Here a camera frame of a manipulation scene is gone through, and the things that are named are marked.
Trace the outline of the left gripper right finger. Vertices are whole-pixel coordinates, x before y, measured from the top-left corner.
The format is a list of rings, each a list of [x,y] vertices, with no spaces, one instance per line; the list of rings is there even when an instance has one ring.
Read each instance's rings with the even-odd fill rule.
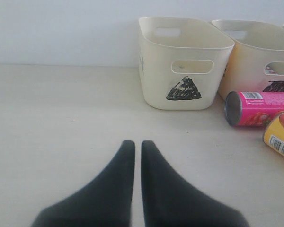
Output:
[[[155,143],[141,146],[141,188],[147,227],[248,227],[236,209],[201,192],[166,161]]]

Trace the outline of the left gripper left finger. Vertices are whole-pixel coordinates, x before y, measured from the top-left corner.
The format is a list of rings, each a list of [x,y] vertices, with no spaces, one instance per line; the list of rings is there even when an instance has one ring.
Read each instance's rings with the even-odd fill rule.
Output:
[[[135,170],[135,144],[122,142],[108,165],[86,186],[43,209],[34,227],[129,227]]]

